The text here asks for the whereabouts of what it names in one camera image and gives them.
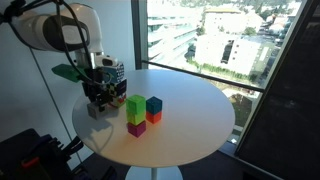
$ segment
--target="stacked cubes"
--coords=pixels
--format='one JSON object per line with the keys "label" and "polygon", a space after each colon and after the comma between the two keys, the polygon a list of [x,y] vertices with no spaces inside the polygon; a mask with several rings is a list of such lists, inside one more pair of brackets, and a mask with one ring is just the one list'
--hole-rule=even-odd
{"label": "stacked cubes", "polygon": [[162,117],[162,100],[151,97],[146,101],[146,119],[152,124],[160,121]]}
{"label": "stacked cubes", "polygon": [[120,107],[125,103],[127,91],[127,79],[124,78],[124,66],[119,62],[117,66],[103,67],[103,79],[110,82],[107,85],[107,91],[112,96],[109,105],[113,107]]}
{"label": "stacked cubes", "polygon": [[135,137],[139,137],[146,131],[146,99],[139,95],[133,95],[127,98],[126,114],[128,132]]}

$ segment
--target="magenta cube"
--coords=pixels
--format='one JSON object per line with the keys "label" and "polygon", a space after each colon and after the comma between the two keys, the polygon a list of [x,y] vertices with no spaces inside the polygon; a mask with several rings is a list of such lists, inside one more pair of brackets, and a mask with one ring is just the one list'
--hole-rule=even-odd
{"label": "magenta cube", "polygon": [[141,134],[143,134],[146,131],[147,124],[146,124],[146,121],[142,121],[140,124],[135,126],[128,122],[127,127],[128,127],[128,132],[130,134],[134,135],[135,137],[139,137]]}

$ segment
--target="cable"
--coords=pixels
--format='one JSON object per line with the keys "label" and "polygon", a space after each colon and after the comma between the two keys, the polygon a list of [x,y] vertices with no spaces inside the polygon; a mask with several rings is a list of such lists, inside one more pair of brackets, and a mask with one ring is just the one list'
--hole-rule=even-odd
{"label": "cable", "polygon": [[29,48],[32,48],[32,49],[36,49],[36,50],[42,50],[42,49],[38,49],[38,48],[35,48],[31,45],[29,45],[19,34],[19,32],[16,30],[16,28],[14,27],[14,25],[12,25],[11,22],[8,22],[10,28],[12,29],[13,33],[17,36],[17,38],[20,40],[20,42],[22,42],[22,44],[24,44],[25,46],[29,47]]}
{"label": "cable", "polygon": [[29,48],[29,50],[30,50],[31,55],[32,55],[32,57],[33,57],[33,59],[34,59],[34,62],[36,63],[36,66],[37,66],[37,68],[38,68],[38,70],[39,70],[39,72],[40,72],[41,78],[42,78],[42,80],[43,80],[43,82],[44,82],[44,84],[45,84],[45,86],[46,86],[46,88],[47,88],[47,90],[48,90],[48,92],[49,92],[49,96],[50,96],[50,98],[51,98],[51,100],[52,100],[52,102],[53,102],[53,105],[54,105],[54,107],[55,107],[56,110],[57,110],[57,113],[58,113],[58,115],[59,115],[59,117],[60,117],[60,120],[61,120],[61,122],[62,122],[62,125],[63,125],[64,128],[66,129],[66,132],[67,132],[67,135],[68,135],[69,139],[72,140],[71,135],[70,135],[70,132],[69,132],[69,130],[68,130],[68,128],[67,128],[67,125],[66,125],[66,123],[65,123],[65,120],[64,120],[64,118],[62,117],[61,111],[59,110],[58,104],[57,104],[57,102],[55,101],[55,99],[54,99],[54,97],[53,97],[53,94],[52,94],[52,91],[51,91],[50,88],[49,88],[49,84],[48,84],[46,78],[44,77],[44,74],[43,74],[43,72],[42,72],[42,70],[41,70],[41,68],[40,68],[40,65],[39,65],[39,62],[38,62],[38,60],[37,60],[37,58],[36,58],[36,55],[34,54],[34,52],[33,52],[33,50],[32,50],[31,48]]}
{"label": "cable", "polygon": [[4,16],[0,13],[0,25],[4,22]]}
{"label": "cable", "polygon": [[82,72],[81,72],[81,71],[76,67],[76,65],[73,63],[73,61],[72,61],[72,59],[71,59],[71,57],[70,57],[70,54],[69,54],[68,46],[67,46],[67,44],[66,44],[66,42],[65,42],[65,39],[64,39],[63,31],[62,31],[62,20],[61,20],[61,14],[60,14],[60,6],[59,6],[59,4],[56,4],[56,10],[57,10],[57,16],[58,16],[58,18],[59,18],[59,25],[60,25],[60,26],[59,26],[59,27],[60,27],[59,31],[60,31],[60,33],[61,33],[61,39],[62,39],[62,42],[63,42],[63,44],[64,44],[64,52],[65,52],[65,55],[67,56],[67,59],[68,59],[69,63],[71,64],[71,66],[77,71],[77,73],[80,74],[80,76],[82,76],[82,78],[84,78],[84,81],[85,81],[85,80],[91,81],[92,84],[100,85],[100,86],[104,86],[104,85],[107,85],[108,83],[110,83],[111,78],[109,78],[109,81],[106,82],[106,83],[99,83],[99,82],[94,81],[94,79],[90,79],[90,78],[87,77],[86,75],[82,74]]}
{"label": "cable", "polygon": [[76,25],[77,25],[77,28],[78,28],[78,31],[79,31],[79,34],[80,34],[80,38],[81,38],[81,41],[82,41],[82,45],[83,45],[83,48],[84,48],[84,51],[86,53],[86,56],[87,56],[87,61],[88,61],[88,64],[89,64],[89,67],[92,69],[92,64],[91,64],[91,61],[90,61],[90,53],[89,53],[89,50],[88,50],[88,47],[87,45],[85,44],[85,39],[84,39],[84,36],[83,36],[83,33],[82,33],[82,30],[81,30],[81,27],[80,27],[80,23],[79,23],[79,20],[76,16],[76,14],[74,13],[74,11],[72,10],[72,8],[66,3],[64,2],[64,0],[61,0],[62,1],[62,4],[69,10],[69,12],[71,13]]}
{"label": "cable", "polygon": [[27,4],[26,6],[24,6],[24,7],[21,9],[21,11],[22,11],[22,12],[29,11],[29,10],[31,10],[31,9],[37,8],[37,7],[39,7],[39,6],[43,6],[43,5],[48,4],[48,3],[50,3],[50,2],[52,2],[52,0],[46,0],[46,1],[44,1],[44,0],[38,0],[38,1],[33,1],[33,2],[31,2],[30,4]]}

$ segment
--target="teal cube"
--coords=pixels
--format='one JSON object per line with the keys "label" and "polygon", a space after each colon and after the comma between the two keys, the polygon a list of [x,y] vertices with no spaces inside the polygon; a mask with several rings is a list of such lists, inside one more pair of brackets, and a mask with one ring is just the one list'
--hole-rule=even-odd
{"label": "teal cube", "polygon": [[132,114],[139,114],[146,111],[146,98],[139,95],[133,95],[126,100],[126,109]]}
{"label": "teal cube", "polygon": [[158,112],[162,111],[162,100],[157,97],[151,97],[146,102],[146,109],[149,113],[155,115]]}

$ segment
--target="green cube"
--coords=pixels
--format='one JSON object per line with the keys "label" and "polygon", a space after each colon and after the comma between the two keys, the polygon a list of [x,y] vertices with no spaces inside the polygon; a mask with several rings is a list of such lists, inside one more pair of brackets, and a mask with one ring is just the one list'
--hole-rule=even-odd
{"label": "green cube", "polygon": [[138,125],[140,124],[142,121],[144,121],[146,119],[146,112],[140,112],[138,114],[133,114],[129,111],[127,111],[127,120],[128,122],[130,122],[133,125]]}
{"label": "green cube", "polygon": [[146,111],[146,98],[139,95],[133,95],[126,100],[127,111],[132,114],[139,114]]}

